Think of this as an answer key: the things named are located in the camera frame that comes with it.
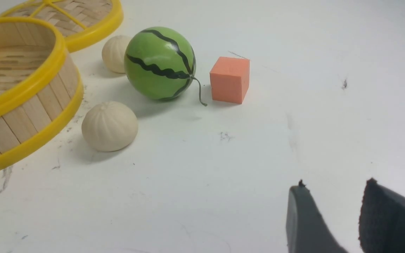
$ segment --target black stripe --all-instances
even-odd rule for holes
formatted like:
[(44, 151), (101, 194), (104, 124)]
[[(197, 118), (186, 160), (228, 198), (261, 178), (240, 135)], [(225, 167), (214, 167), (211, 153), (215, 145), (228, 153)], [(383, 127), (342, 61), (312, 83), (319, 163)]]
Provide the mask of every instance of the black stripe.
[(179, 88), (173, 95), (173, 97), (177, 97), (182, 91), (184, 91), (188, 85), (190, 85), (190, 82), (192, 81), (192, 79), (187, 79), (187, 81), (185, 82), (185, 85), (182, 86), (181, 88)]
[(139, 64), (140, 67), (142, 67), (142, 69), (144, 69), (146, 71), (151, 71), (154, 75), (158, 75), (158, 76), (166, 77), (166, 78), (170, 78), (170, 79), (188, 79), (188, 78), (190, 78), (190, 75), (185, 73), (184, 71), (175, 72), (172, 69), (162, 70), (156, 64), (146, 65), (145, 62), (143, 62), (143, 60), (140, 58), (132, 57), (132, 56), (129, 56), (128, 54), (126, 54), (126, 57), (131, 62), (133, 62), (135, 64)]
[(195, 72), (193, 72), (193, 71), (195, 71), (195, 68), (196, 68), (196, 56), (195, 56), (195, 51), (193, 51), (193, 48), (192, 48), (192, 54), (193, 54), (193, 65), (192, 65), (192, 72), (191, 72), (191, 74), (194, 75)]
[(193, 71), (190, 68), (190, 65), (188, 64), (187, 56), (185, 56), (185, 54), (179, 49), (179, 45), (177, 45), (177, 42), (174, 39), (165, 37), (164, 35), (162, 35), (162, 33), (160, 33), (159, 31), (156, 31), (156, 30), (143, 30), (141, 32), (152, 33), (152, 34), (156, 35), (157, 37), (159, 37), (160, 39), (162, 39), (166, 42), (170, 42), (171, 45), (173, 46), (174, 50), (176, 51), (176, 53), (182, 58), (182, 62), (184, 63), (185, 68), (187, 69), (188, 73), (190, 75), (193, 74)]

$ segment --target green ball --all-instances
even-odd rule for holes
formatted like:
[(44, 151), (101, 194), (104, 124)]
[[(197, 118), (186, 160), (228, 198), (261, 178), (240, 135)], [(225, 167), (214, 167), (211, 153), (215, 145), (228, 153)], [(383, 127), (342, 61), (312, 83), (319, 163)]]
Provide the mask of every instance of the green ball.
[(124, 68), (134, 88), (150, 99), (173, 99), (192, 83), (196, 58), (190, 43), (166, 27), (137, 33), (126, 48)]

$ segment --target bamboo steamer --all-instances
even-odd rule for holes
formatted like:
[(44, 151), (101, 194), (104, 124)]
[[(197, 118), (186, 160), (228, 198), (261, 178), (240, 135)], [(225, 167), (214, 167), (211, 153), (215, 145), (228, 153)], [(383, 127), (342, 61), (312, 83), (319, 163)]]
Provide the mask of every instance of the bamboo steamer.
[(65, 37), (69, 52), (106, 38), (123, 21), (120, 0), (29, 0), (0, 17), (30, 17), (54, 25)]
[(56, 136), (82, 98), (79, 71), (52, 24), (0, 18), (0, 170)]

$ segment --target yellow rim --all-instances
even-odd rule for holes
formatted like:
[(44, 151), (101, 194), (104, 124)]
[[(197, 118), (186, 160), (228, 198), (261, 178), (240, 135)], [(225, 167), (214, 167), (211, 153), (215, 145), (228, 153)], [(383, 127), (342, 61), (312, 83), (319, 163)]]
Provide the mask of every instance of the yellow rim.
[(22, 160), (53, 139), (74, 117), (81, 105), (83, 96), (84, 89), (82, 87), (81, 77), (79, 76), (79, 83), (77, 85), (76, 93), (65, 110), (55, 120), (53, 120), (50, 125), (37, 133), (31, 139), (5, 152), (4, 154), (1, 154), (0, 170)]
[[(106, 38), (115, 30), (117, 30), (117, 28), (123, 21), (123, 9), (120, 0), (111, 0), (111, 1), (112, 1), (112, 10), (104, 19), (102, 19), (100, 22), (91, 27), (87, 27), (86, 29), (84, 29), (83, 32), (75, 33), (65, 38), (66, 46), (69, 52), (71, 53), (76, 52), (88, 46), (91, 46), (97, 43), (98, 41)], [(60, 8), (55, 7), (54, 2), (58, 1), (47, 0), (46, 4), (43, 3), (43, 5), (51, 5), (54, 8), (59, 9), (60, 11)], [(34, 1), (29, 0), (25, 3), (19, 4), (3, 12), (2, 14), (0, 14), (0, 17), (7, 16), (10, 13), (22, 7), (35, 4), (36, 3), (34, 3)], [(72, 20), (74, 19), (68, 13), (64, 13), (64, 15), (68, 16)]]
[(48, 27), (54, 32), (56, 42), (50, 56), (29, 77), (18, 83), (14, 88), (0, 95), (0, 117), (16, 107), (24, 104), (35, 94), (45, 88), (62, 68), (66, 57), (65, 40), (62, 34), (52, 25), (40, 19), (21, 17), (0, 18), (0, 23), (24, 22)]

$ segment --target orange cube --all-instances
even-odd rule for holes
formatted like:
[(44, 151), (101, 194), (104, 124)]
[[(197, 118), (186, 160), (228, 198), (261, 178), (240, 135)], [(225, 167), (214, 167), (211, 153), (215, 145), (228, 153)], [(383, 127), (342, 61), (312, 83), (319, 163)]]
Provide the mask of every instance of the orange cube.
[(249, 60), (220, 57), (210, 71), (212, 99), (242, 104), (249, 88)]

